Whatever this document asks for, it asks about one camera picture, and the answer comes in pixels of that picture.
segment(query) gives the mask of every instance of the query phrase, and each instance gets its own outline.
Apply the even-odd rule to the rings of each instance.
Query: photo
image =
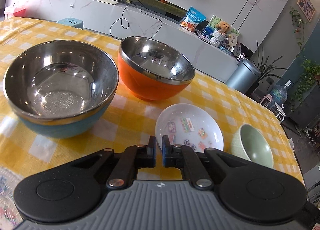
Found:
[[[313,4],[311,3],[311,1],[310,0],[298,0],[297,4],[301,8],[302,12],[304,13],[304,15],[306,16],[308,21],[310,22],[313,18],[313,15],[316,12],[316,9],[313,6]]]

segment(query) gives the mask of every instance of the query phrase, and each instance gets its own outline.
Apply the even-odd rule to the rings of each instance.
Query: trash can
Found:
[[[260,75],[261,72],[252,62],[240,59],[238,68],[227,80],[226,85],[245,94]]]

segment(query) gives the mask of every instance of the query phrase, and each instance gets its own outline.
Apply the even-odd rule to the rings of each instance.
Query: metal screw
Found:
[[[114,178],[109,181],[111,187],[121,187],[124,184],[124,180],[121,178]]]
[[[206,178],[201,178],[196,181],[196,184],[199,187],[209,187],[212,184],[212,182]]]

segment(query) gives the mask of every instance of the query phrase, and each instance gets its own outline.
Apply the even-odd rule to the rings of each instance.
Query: dining table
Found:
[[[121,41],[112,37],[55,22],[12,17],[0,23],[0,77],[10,63],[31,46],[52,40],[77,40],[92,44],[117,63]],[[289,141],[275,115],[244,94],[196,71],[193,81],[179,94],[163,101],[144,101],[133,96],[121,78],[116,95],[98,122],[81,135],[53,139],[28,129],[12,112],[0,90],[0,166],[21,178],[81,158],[105,148],[116,153],[126,147],[148,144],[155,134],[156,120],[170,105],[188,103],[200,107],[214,118],[221,129],[223,150],[231,152],[233,134],[243,124],[257,128],[272,150],[274,169],[303,182]],[[156,166],[138,172],[139,179],[177,180],[181,173],[162,166],[157,149]]]

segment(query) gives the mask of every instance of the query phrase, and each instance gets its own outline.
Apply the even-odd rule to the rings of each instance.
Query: wall socket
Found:
[[[268,78],[266,79],[266,82],[268,82],[268,83],[271,85],[271,84],[274,83],[274,80],[271,79],[271,77],[268,77]]]

